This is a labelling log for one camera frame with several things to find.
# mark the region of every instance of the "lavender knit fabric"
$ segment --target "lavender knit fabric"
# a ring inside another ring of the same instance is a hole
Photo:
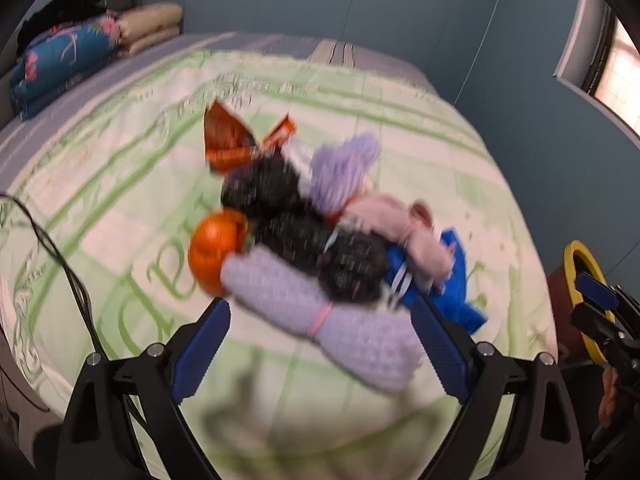
[[[308,336],[329,301],[314,280],[261,246],[246,256],[229,255],[221,279],[226,290],[256,314],[295,336]],[[329,311],[314,341],[365,384],[393,392],[407,386],[425,355],[408,316],[348,303]]]
[[[361,134],[341,146],[321,146],[311,159],[311,200],[325,216],[341,211],[361,188],[368,169],[380,155],[373,134]]]

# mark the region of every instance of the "pink rubber band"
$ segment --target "pink rubber band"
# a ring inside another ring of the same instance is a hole
[[[334,307],[334,304],[329,302],[320,309],[320,312],[318,312],[318,315],[313,320],[313,323],[311,323],[309,330],[306,331],[306,335],[308,336],[309,339],[313,339],[316,337],[318,330],[320,330],[320,327],[324,323],[324,320],[329,315],[329,312],[331,312],[331,309],[333,307]]]

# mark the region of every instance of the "pillow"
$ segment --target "pillow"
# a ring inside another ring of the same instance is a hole
[[[118,51],[118,55],[122,57],[133,56],[134,54],[139,53],[141,50],[145,50],[146,48],[155,45],[156,43],[161,43],[161,41],[168,40],[169,38],[177,36],[178,34],[180,34],[180,27],[178,27],[177,25],[174,25],[173,27],[161,28],[157,32],[149,34],[148,36],[143,36],[139,40],[125,45]]]
[[[152,4],[128,10],[118,20],[122,43],[133,43],[161,28],[177,25],[181,19],[182,6],[178,4]]]
[[[12,71],[12,98],[32,101],[74,75],[90,69],[117,46],[120,31],[113,16],[103,15],[53,33],[30,46]]]
[[[111,59],[109,57],[105,57],[82,71],[73,71],[73,73],[69,74],[68,79],[60,82],[58,85],[44,92],[44,94],[40,95],[39,97],[36,97],[35,99],[29,101],[16,98],[16,96],[12,93],[11,98],[14,112],[20,116],[21,120],[31,119],[32,117],[37,115],[43,108],[49,106],[63,93],[71,90],[79,82],[87,79],[89,76],[92,76],[96,72],[99,72],[101,69],[106,67],[110,63],[110,61]]]

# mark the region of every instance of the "black cable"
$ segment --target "black cable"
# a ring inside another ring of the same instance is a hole
[[[33,232],[36,235],[39,243],[45,248],[49,256],[53,258],[53,260],[65,271],[66,278],[69,281],[69,285],[71,287],[71,292],[74,295],[76,300],[76,304],[78,305],[78,310],[80,311],[80,316],[82,316],[82,320],[84,321],[84,325],[86,326],[87,331],[89,332],[89,337],[94,345],[94,349],[98,354],[102,355],[105,359],[108,359],[106,352],[104,351],[104,347],[98,337],[98,334],[94,327],[94,321],[92,319],[92,310],[91,310],[91,298],[89,297],[89,293],[84,286],[84,283],[78,278],[76,273],[73,271],[69,264],[66,262],[65,257],[58,250],[55,243],[49,236],[49,234],[44,230],[44,228],[39,225],[24,203],[16,198],[15,196],[9,195],[7,193],[0,193],[0,198],[5,198],[11,200],[15,205],[20,208],[20,210],[25,214],[25,216],[29,219],[31,223],[31,227],[33,228]],[[129,396],[125,396],[125,403],[127,405],[127,409],[133,418],[136,419],[138,424],[148,433],[148,429],[146,427],[146,422],[142,414],[138,411],[138,408],[133,403],[133,400]]]
[[[0,334],[2,334],[2,337],[4,337],[5,341],[9,341],[6,338],[6,333],[4,332],[4,328],[2,327],[2,325],[0,324]],[[18,391],[18,393],[21,394],[21,396],[24,397],[24,400],[26,400],[31,406],[33,406],[34,408],[36,408],[37,410],[39,410],[40,412],[43,413],[49,413],[51,410],[46,407],[46,408],[42,408],[41,406],[38,406],[35,402],[33,402],[29,396],[22,391],[22,389],[20,388],[20,386],[18,386],[16,383],[14,383],[14,380],[9,376],[9,374],[6,372],[6,370],[4,369],[4,367],[2,365],[0,365],[0,386],[2,386],[2,392],[4,393],[4,405],[6,407],[9,407],[9,403],[6,400],[6,392],[4,390],[4,379],[2,377],[6,377],[7,380],[12,384],[12,386]]]

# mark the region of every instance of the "orange ball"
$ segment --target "orange ball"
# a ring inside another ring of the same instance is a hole
[[[220,282],[222,262],[229,253],[242,252],[248,229],[247,217],[228,208],[210,214],[196,227],[187,259],[193,276],[207,294],[225,293]]]

